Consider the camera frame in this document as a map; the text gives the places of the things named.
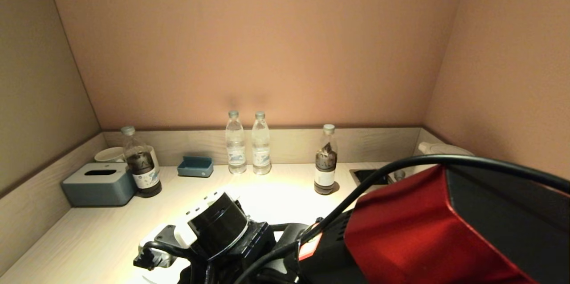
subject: wooden desk surface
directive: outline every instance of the wooden desk surface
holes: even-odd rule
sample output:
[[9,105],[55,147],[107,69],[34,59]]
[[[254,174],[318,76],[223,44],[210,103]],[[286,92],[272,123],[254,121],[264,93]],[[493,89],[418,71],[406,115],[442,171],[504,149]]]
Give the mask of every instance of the wooden desk surface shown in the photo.
[[[148,271],[133,266],[138,242],[158,224],[173,223],[204,195],[228,187],[240,194],[244,211],[256,221],[310,224],[356,187],[350,169],[383,164],[338,164],[335,181],[340,189],[326,196],[313,190],[314,164],[274,165],[264,176],[255,175],[251,166],[240,176],[230,174],[227,166],[215,166],[207,179],[180,177],[176,167],[162,167],[160,194],[134,197],[124,207],[71,209],[0,278],[0,284],[146,284],[141,274]],[[9,221],[4,223],[2,227],[10,227]]]

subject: white cup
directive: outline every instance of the white cup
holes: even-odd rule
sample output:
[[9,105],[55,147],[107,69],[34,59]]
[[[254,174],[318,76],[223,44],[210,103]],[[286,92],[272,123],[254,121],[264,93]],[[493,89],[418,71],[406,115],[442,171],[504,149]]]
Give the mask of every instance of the white cup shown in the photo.
[[[152,162],[155,163],[156,171],[160,171],[159,160],[156,159],[156,152],[153,146],[148,146],[151,149]],[[111,147],[106,150],[101,150],[95,155],[96,162],[126,162],[125,155],[122,147]]]
[[96,162],[125,162],[122,147],[111,147],[101,150],[95,155]]

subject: plastic bottle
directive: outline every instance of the plastic bottle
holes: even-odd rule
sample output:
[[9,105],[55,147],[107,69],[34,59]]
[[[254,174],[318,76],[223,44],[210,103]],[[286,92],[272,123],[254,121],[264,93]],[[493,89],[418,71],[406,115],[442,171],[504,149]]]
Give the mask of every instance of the plastic bottle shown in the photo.
[[151,149],[145,142],[134,136],[133,126],[125,126],[121,128],[121,132],[126,137],[123,152],[130,173],[138,187],[139,196],[152,197],[157,195],[163,190],[163,186],[152,160]]
[[228,148],[228,169],[232,174],[246,171],[246,146],[244,126],[240,122],[238,111],[230,111],[230,120],[226,125],[226,147]]
[[271,170],[269,159],[269,127],[265,122],[265,113],[255,113],[255,122],[251,128],[251,146],[253,150],[253,172],[265,175]]
[[321,195],[330,194],[334,187],[337,151],[334,125],[326,124],[322,127],[320,149],[315,156],[315,191]]

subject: small blue dish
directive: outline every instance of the small blue dish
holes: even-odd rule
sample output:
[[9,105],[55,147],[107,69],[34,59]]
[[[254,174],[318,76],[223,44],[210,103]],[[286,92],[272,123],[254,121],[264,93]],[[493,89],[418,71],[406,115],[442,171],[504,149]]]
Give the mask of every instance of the small blue dish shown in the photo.
[[178,166],[179,176],[210,177],[214,171],[212,158],[204,156],[184,156]]

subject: gray tissue box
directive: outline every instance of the gray tissue box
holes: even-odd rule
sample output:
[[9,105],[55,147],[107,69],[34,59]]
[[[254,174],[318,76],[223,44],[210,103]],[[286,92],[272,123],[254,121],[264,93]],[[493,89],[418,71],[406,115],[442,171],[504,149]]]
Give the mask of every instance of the gray tissue box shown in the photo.
[[137,191],[126,162],[90,162],[61,182],[73,206],[122,206]]

